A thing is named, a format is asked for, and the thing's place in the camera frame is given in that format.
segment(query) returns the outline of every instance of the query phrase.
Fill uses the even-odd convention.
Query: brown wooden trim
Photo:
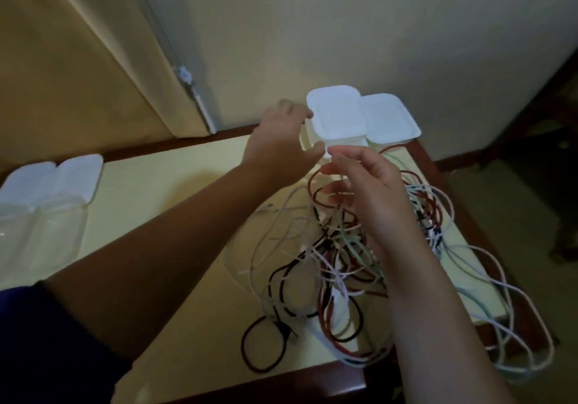
[[[512,285],[520,287],[516,281],[516,278],[508,271],[507,266],[504,265],[494,245],[492,245],[487,236],[473,220],[472,216],[470,216],[464,204],[455,196],[454,193],[452,193],[443,175],[432,162],[430,156],[427,154],[424,148],[419,144],[419,142],[417,142],[417,140],[411,141],[409,144],[407,144],[407,148],[415,160],[415,163],[427,178],[428,182],[430,182],[431,185],[444,191],[449,196],[449,198],[452,199],[455,210],[455,224],[458,226],[467,243],[472,246],[482,247],[494,255],[502,264],[508,282]],[[486,270],[488,276],[494,279],[500,279],[498,269],[494,262],[485,254],[476,252],[476,255],[480,260],[481,265]],[[516,333],[524,339],[524,341],[532,350],[538,351],[546,348],[547,341],[542,332],[540,324],[534,316],[530,306],[521,296],[516,294],[512,295],[512,304],[516,313],[514,322]],[[495,336],[491,326],[482,325],[477,329],[478,334],[480,335],[484,344],[489,345],[495,343]],[[553,333],[552,335],[554,341],[559,344],[560,341],[557,339],[557,337]],[[510,346],[508,347],[510,353],[517,353],[520,351],[520,349],[521,348],[516,343],[510,341]]]
[[[250,135],[257,127],[257,125],[258,124],[251,124],[245,125],[243,127],[236,127],[235,129],[222,130],[215,133],[214,135],[209,135],[208,137],[174,138],[136,147],[112,150],[110,152],[104,153],[102,157],[104,158],[105,162],[119,161],[120,159],[134,158],[135,156],[142,156],[145,154],[181,149],[182,147],[196,146],[199,144],[206,144],[208,142],[221,141],[222,139],[229,139],[232,137],[243,137]]]
[[[540,89],[538,94],[514,120],[502,131],[496,140],[484,149],[478,161],[481,165],[503,155],[508,145],[524,136],[529,127],[543,118],[548,111],[545,102],[552,100],[574,75],[578,73],[578,49],[564,62],[558,71]]]
[[[435,161],[435,165],[442,173],[457,170],[458,168],[470,167],[477,163],[477,157],[480,156],[480,153],[481,150],[474,150],[473,152],[457,154]]]
[[[343,396],[365,389],[362,369],[334,361],[311,368],[190,396],[170,404],[214,404],[242,399],[250,403],[319,402],[332,396]]]

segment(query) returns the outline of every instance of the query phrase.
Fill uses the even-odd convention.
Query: floor
[[[557,264],[548,256],[558,214],[500,159],[446,179],[561,341],[554,364],[513,392],[523,404],[576,402],[578,262]]]

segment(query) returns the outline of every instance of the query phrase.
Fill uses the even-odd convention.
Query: person's right hand
[[[321,167],[321,173],[348,178],[322,188],[330,203],[351,208],[387,254],[425,244],[399,168],[368,147],[332,146],[328,151],[331,162]]]

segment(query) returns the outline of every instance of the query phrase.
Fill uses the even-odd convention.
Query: sleeve
[[[42,282],[0,292],[0,400],[109,403],[131,369]]]

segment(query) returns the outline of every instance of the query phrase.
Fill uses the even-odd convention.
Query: yellow table surface
[[[247,139],[236,137],[105,164],[89,207],[80,256],[155,217],[238,165]],[[409,169],[419,171],[405,149],[391,152]],[[239,234],[240,248],[244,244],[243,235],[248,236],[245,231]],[[456,227],[445,238],[451,245],[465,244]],[[238,252],[246,255],[249,251]],[[469,250],[460,254],[481,268]],[[447,257],[442,257],[442,264],[452,281],[472,290],[495,317],[506,314],[493,286],[467,276]],[[470,311],[479,312],[469,299],[464,299],[464,303]],[[374,327],[380,320],[387,326],[386,308],[381,313],[384,304],[377,305],[369,306],[368,312],[383,316],[374,320]],[[246,368],[240,354],[244,330],[261,315],[255,298],[231,281],[221,254],[162,333],[134,363],[134,369],[119,382],[113,403],[154,404],[263,378]],[[335,360],[305,330],[300,329],[298,334],[297,343],[288,345],[284,360],[268,375]],[[256,335],[261,339],[265,356],[278,354],[280,342],[274,329],[264,326]]]

